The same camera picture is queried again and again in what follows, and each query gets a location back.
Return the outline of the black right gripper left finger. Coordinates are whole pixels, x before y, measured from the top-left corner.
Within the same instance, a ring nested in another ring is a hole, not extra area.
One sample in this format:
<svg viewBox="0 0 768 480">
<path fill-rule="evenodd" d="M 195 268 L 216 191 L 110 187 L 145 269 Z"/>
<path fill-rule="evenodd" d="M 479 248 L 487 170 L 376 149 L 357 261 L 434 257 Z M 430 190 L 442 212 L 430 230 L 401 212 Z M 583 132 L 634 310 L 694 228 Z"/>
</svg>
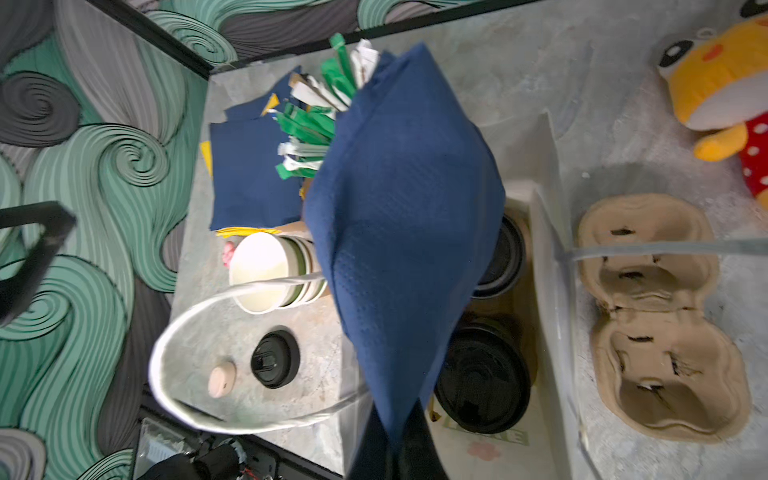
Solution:
<svg viewBox="0 0 768 480">
<path fill-rule="evenodd" d="M 393 478 L 393 460 L 389 440 L 375 406 L 372 407 L 346 478 L 350 480 Z"/>
</svg>

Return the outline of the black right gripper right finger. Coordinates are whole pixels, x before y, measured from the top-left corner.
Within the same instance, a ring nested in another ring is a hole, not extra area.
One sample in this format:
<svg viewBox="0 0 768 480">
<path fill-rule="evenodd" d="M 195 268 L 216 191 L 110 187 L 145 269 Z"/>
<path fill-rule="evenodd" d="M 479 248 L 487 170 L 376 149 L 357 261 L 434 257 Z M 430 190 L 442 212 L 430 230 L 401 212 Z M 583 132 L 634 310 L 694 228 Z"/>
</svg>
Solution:
<svg viewBox="0 0 768 480">
<path fill-rule="evenodd" d="M 407 418 L 395 459 L 396 479 L 448 480 L 420 403 L 414 405 Z"/>
</svg>

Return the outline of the black coffee cup lid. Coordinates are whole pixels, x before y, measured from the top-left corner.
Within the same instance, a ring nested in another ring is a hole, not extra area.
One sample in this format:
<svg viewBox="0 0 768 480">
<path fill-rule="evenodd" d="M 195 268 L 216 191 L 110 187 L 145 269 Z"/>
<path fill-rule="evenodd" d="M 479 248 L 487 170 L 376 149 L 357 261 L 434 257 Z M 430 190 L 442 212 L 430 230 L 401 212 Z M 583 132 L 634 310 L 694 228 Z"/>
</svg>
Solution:
<svg viewBox="0 0 768 480">
<path fill-rule="evenodd" d="M 492 435 L 522 419 L 533 381 L 521 338 L 508 320 L 468 317 L 451 337 L 434 393 L 459 427 Z"/>
</svg>

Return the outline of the white paper takeout bag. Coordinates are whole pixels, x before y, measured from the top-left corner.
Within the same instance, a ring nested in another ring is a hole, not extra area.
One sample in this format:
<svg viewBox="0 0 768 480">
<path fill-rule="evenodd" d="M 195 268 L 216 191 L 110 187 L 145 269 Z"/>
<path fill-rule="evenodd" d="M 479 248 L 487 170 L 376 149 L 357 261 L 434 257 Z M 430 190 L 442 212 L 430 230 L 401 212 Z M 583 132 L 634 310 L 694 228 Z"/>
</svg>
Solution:
<svg viewBox="0 0 768 480">
<path fill-rule="evenodd" d="M 546 112 L 486 123 L 505 185 L 509 212 L 527 228 L 531 254 L 523 278 L 505 296 L 535 352 L 531 403 L 519 441 L 486 471 L 519 463 L 529 478 L 755 479 L 767 468 L 767 259 L 733 252 L 730 242 L 767 236 L 767 215 L 750 198 L 739 162 L 693 158 L 695 133 L 668 115 L 632 115 L 594 127 L 577 122 L 559 134 Z M 720 275 L 704 303 L 706 317 L 728 335 L 745 363 L 752 407 L 745 428 L 710 446 L 656 440 L 611 413 L 599 397 L 589 336 L 595 300 L 575 267 L 551 254 L 597 201 L 622 194 L 666 193 L 698 206 L 717 240 Z M 340 471 L 349 467 L 371 411 L 354 348 L 328 298 L 252 315 L 223 298 L 228 274 L 222 243 L 207 229 L 213 187 L 196 175 L 182 248 L 174 316 L 200 302 L 207 308 L 172 322 L 153 353 L 150 388 L 173 415 L 197 429 L 254 434 Z M 300 349 L 295 379 L 265 388 L 250 360 L 269 332 L 290 331 Z M 208 394 L 211 370 L 236 365 L 232 392 Z"/>
</svg>

